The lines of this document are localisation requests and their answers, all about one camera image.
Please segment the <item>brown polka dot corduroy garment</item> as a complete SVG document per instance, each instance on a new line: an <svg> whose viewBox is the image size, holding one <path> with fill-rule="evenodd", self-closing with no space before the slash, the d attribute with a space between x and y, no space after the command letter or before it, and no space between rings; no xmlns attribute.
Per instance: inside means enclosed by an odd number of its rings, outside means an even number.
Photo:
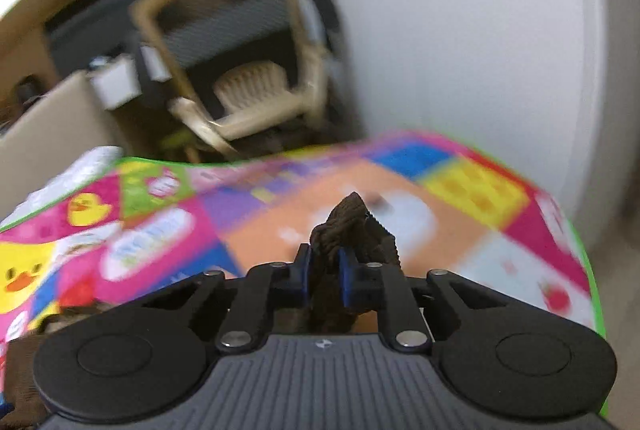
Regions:
<svg viewBox="0 0 640 430"><path fill-rule="evenodd" d="M6 429L129 426L182 429L219 420L226 397L250 384L272 393L289 358L260 358L283 314L283 343L342 338L384 302L381 274L398 271L394 236L351 194L317 226L290 263L241 278L211 269L143 298L40 332L12 346L13 400Z"/></svg>

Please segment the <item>colourful cartoon play mat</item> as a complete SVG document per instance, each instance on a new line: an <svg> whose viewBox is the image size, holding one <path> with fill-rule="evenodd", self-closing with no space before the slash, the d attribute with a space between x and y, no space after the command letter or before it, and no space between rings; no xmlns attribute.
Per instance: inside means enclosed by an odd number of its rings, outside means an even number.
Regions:
<svg viewBox="0 0 640 430"><path fill-rule="evenodd" d="M1 226L1 415L16 343L206 269L235 278L292 260L350 194L394 236L407 275L446 267L602 332L591 265L558 203L447 137L404 132L229 164L121 157Z"/></svg>

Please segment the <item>white pillow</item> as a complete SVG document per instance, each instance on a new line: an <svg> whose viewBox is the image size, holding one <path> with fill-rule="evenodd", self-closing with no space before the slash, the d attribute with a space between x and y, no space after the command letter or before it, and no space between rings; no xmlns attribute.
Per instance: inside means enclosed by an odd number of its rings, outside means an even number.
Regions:
<svg viewBox="0 0 640 430"><path fill-rule="evenodd" d="M124 153L122 147L118 146L99 146L86 151L66 170L31 193L24 201L24 205L37 210L56 202L104 174Z"/></svg>

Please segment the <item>beige mesh office chair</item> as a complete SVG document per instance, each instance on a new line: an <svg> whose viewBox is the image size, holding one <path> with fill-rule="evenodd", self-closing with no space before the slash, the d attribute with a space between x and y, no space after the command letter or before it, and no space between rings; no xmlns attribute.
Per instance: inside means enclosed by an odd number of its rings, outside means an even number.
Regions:
<svg viewBox="0 0 640 430"><path fill-rule="evenodd" d="M340 36L333 0L134 0L132 22L170 75L140 74L199 150L239 158L262 133L331 132L329 61Z"/></svg>

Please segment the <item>beige upholstered headboard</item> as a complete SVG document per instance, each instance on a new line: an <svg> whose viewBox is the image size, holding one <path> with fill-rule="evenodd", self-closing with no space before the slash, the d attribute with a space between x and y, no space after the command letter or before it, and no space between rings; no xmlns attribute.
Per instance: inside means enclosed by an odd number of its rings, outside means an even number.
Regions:
<svg viewBox="0 0 640 430"><path fill-rule="evenodd" d="M76 72L36 101L1 136L1 226L45 208L33 210L24 201L83 153L99 146L122 147L124 156L130 150L88 75Z"/></svg>

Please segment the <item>white desk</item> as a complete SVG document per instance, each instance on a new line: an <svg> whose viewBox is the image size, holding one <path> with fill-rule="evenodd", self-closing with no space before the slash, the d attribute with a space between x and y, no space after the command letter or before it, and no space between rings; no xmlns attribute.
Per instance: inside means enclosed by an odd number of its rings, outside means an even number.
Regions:
<svg viewBox="0 0 640 430"><path fill-rule="evenodd" d="M142 55L153 81L164 83L170 80L170 74L154 47L143 44ZM122 107L142 94L134 58L129 54L122 54L103 67L90 71L89 78L105 110Z"/></svg>

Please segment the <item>black computer monitor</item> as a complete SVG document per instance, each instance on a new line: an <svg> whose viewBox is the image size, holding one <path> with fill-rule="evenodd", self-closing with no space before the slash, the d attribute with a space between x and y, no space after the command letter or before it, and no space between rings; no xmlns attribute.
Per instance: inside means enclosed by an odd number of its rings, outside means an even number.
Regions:
<svg viewBox="0 0 640 430"><path fill-rule="evenodd" d="M135 0L73 0L44 24L60 78L87 69L99 56L113 54L132 30L129 6Z"/></svg>

